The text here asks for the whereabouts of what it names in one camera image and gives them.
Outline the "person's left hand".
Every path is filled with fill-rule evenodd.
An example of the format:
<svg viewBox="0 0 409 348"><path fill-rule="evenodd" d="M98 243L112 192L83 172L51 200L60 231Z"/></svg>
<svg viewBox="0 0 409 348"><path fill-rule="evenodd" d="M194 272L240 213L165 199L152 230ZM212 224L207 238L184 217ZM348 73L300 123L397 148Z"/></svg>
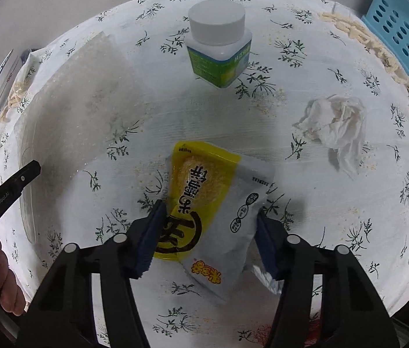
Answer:
<svg viewBox="0 0 409 348"><path fill-rule="evenodd" d="M7 313L19 317L23 314L26 301L23 291L17 284L14 272L9 268L6 254L1 249L0 242L0 305Z"/></svg>

